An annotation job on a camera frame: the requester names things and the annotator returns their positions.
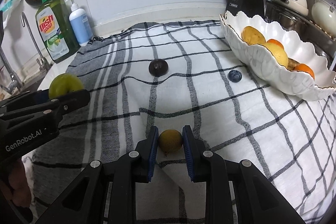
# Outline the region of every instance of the stainless steel pot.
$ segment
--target stainless steel pot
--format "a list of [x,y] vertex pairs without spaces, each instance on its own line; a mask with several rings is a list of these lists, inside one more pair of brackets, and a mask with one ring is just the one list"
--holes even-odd
[[296,31],[302,41],[312,43],[315,47],[315,52],[327,59],[328,68],[330,68],[333,57],[336,56],[336,41],[313,24],[312,21],[268,0],[266,0],[265,21],[269,23],[277,21],[285,30]]

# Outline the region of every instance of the white soap bottle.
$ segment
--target white soap bottle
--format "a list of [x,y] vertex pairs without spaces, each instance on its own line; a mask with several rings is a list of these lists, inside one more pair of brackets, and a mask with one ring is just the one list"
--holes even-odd
[[84,9],[78,7],[78,4],[71,0],[71,14],[69,20],[76,35],[77,41],[81,47],[84,47],[93,37],[93,33]]

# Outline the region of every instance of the electrical outlet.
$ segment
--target electrical outlet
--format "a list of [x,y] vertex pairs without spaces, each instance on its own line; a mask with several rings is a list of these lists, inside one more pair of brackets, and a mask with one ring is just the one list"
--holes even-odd
[[330,5],[334,6],[334,8],[336,8],[336,0],[325,0],[326,2],[328,2]]

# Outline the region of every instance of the white fruit bowl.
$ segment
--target white fruit bowl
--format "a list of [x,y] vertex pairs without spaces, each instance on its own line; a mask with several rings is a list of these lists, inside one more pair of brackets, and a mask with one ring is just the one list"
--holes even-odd
[[[313,44],[303,42],[295,31],[285,31],[278,22],[266,23],[260,16],[249,18],[244,12],[233,16],[229,11],[220,15],[221,27],[235,56],[250,66],[254,73],[273,87],[306,101],[318,101],[336,92],[336,72],[327,68],[327,59],[315,53]],[[242,30],[252,26],[266,41],[273,38],[282,43],[289,58],[308,65],[315,80],[303,71],[290,71],[280,65],[264,46],[251,45],[241,39]]]

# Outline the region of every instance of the blue label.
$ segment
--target blue label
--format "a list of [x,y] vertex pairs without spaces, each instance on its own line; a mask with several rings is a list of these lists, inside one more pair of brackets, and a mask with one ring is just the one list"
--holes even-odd
[[70,23],[79,44],[88,42],[93,36],[89,21],[85,14],[70,20]]

